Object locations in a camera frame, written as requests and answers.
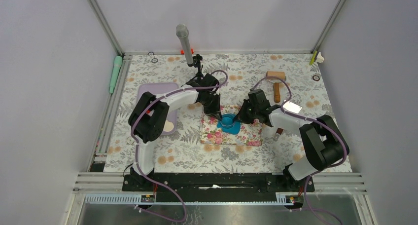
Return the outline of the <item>floral cutting board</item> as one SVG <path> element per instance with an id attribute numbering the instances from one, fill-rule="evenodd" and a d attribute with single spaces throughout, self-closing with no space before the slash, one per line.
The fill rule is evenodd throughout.
<path id="1" fill-rule="evenodd" d="M 241 130 L 237 135 L 227 134 L 217 128 L 218 120 L 205 114 L 201 118 L 202 144 L 228 145 L 228 146 L 251 146 L 258 147 L 263 144 L 263 124 L 255 120 L 253 124 L 241 123 Z"/>

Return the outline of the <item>blue dough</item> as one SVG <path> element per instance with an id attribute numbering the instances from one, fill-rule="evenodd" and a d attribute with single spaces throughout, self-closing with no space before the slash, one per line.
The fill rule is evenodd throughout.
<path id="1" fill-rule="evenodd" d="M 235 116 L 232 113 L 223 114 L 222 119 L 217 123 L 217 128 L 221 129 L 224 133 L 237 135 L 241 130 L 241 123 L 234 120 Z"/>

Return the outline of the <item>wooden rolling pin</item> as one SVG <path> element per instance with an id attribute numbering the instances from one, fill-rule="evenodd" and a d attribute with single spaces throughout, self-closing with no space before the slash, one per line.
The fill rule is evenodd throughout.
<path id="1" fill-rule="evenodd" d="M 267 71 L 266 77 L 267 77 L 267 80 L 272 83 L 274 102 L 280 103 L 281 102 L 280 86 L 282 85 L 281 80 L 286 81 L 285 72 Z"/>

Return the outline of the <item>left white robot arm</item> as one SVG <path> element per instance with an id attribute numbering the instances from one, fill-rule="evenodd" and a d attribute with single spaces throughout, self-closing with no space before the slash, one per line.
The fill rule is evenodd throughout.
<path id="1" fill-rule="evenodd" d="M 200 103 L 206 115 L 221 120 L 218 90 L 226 83 L 227 80 L 219 82 L 213 74 L 206 74 L 202 79 L 194 77 L 166 93 L 144 92 L 141 95 L 128 120 L 131 137 L 136 143 L 130 171 L 136 187 L 142 191 L 152 187 L 150 174 L 154 171 L 155 141 L 162 135 L 167 116 L 189 104 Z"/>

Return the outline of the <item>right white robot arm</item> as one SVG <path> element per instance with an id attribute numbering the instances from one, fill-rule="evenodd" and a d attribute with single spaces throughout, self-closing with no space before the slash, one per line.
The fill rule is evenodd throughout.
<path id="1" fill-rule="evenodd" d="M 233 121 L 244 124 L 258 121 L 301 138 L 305 156 L 283 170 L 282 183 L 289 191 L 296 191 L 307 176 L 343 163 L 349 154 L 349 147 L 331 116 L 325 114 L 313 119 L 288 111 L 284 106 L 271 105 L 261 89 L 248 93 Z"/>

